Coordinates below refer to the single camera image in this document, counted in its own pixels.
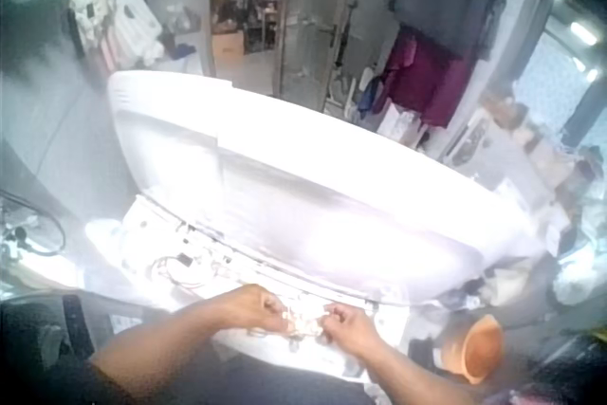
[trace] power cord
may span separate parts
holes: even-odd
[[[52,250],[52,251],[39,250],[39,249],[35,248],[33,245],[31,245],[30,243],[28,243],[28,232],[23,227],[17,227],[15,230],[13,230],[12,232],[9,232],[8,234],[3,233],[2,234],[3,240],[14,240],[17,242],[17,246],[19,248],[29,251],[30,253],[35,253],[36,255],[46,256],[46,257],[56,256],[64,250],[65,239],[66,239],[64,227],[62,227],[61,223],[59,222],[59,220],[57,220],[57,218],[54,215],[52,215],[48,211],[45,211],[44,209],[34,206],[32,203],[27,201],[25,198],[22,198],[21,196],[17,196],[16,194],[7,192],[6,190],[0,189],[0,196],[2,196],[6,200],[8,200],[14,204],[18,204],[20,206],[23,206],[24,208],[28,208],[31,211],[36,212],[39,216],[47,218],[48,220],[50,220],[52,222],[53,225],[55,225],[55,227],[61,234],[61,245],[57,249]]]

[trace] fluorescent light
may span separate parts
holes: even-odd
[[[593,83],[594,81],[597,80],[597,77],[598,77],[598,70],[596,68],[593,68],[586,75],[586,80],[588,80],[588,83]]]
[[[597,44],[598,38],[595,37],[587,28],[579,23],[571,23],[571,31],[575,33],[580,40],[588,46]]]
[[[580,59],[578,59],[577,57],[573,58],[573,63],[576,65],[576,67],[578,68],[578,70],[580,72],[584,72],[586,71],[586,65],[584,65],[584,62],[582,62]]]

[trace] purple clothing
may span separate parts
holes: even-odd
[[[447,127],[476,64],[475,53],[455,57],[411,29],[402,28],[384,69],[384,90],[373,106],[379,113],[388,98],[421,115],[433,127]]]

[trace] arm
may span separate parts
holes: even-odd
[[[201,343],[221,329],[259,327],[286,331],[279,299],[258,285],[246,285],[191,305],[163,322],[120,334],[91,363],[134,398],[165,384]]]
[[[473,405],[456,384],[419,367],[381,339],[363,310],[344,304],[327,306],[325,333],[345,352],[366,365],[397,405]]]

